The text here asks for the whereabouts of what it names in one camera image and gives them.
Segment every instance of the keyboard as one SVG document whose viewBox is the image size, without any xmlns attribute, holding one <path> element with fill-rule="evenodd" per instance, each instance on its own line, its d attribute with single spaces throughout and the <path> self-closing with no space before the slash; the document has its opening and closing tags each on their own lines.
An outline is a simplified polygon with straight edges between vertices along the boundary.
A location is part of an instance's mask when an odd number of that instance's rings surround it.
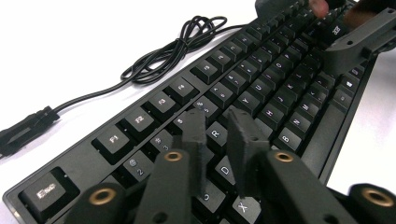
<svg viewBox="0 0 396 224">
<path fill-rule="evenodd" d="M 298 2 L 268 23 L 252 21 L 8 190 L 6 205 L 26 223 L 62 223 L 88 188 L 142 182 L 182 134 L 191 108 L 205 111 L 208 147 L 208 197 L 192 200 L 196 222 L 256 223 L 262 215 L 259 201 L 238 197 L 225 155 L 232 106 L 254 118 L 274 149 L 296 153 L 326 183 L 374 65 L 356 64 L 341 76 L 321 71 L 318 51 L 334 41 L 324 34 L 348 7 L 316 20 Z"/>
</svg>

